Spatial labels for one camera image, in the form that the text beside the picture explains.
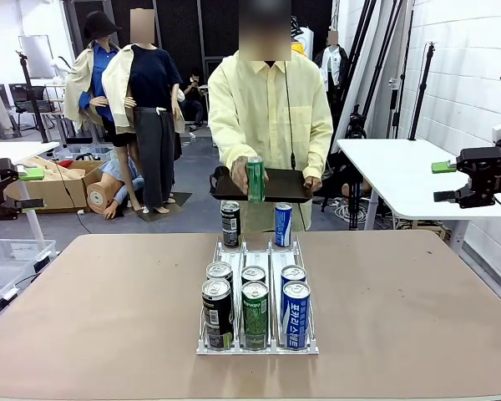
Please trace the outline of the person's right hand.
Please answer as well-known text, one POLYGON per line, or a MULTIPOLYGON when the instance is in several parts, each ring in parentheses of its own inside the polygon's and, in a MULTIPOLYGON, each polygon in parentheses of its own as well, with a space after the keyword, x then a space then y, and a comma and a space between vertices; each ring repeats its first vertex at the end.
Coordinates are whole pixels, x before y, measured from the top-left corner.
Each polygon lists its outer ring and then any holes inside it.
POLYGON ((247 161, 246 156, 239 156, 233 161, 230 168, 231 180, 244 195, 248 194, 247 161))

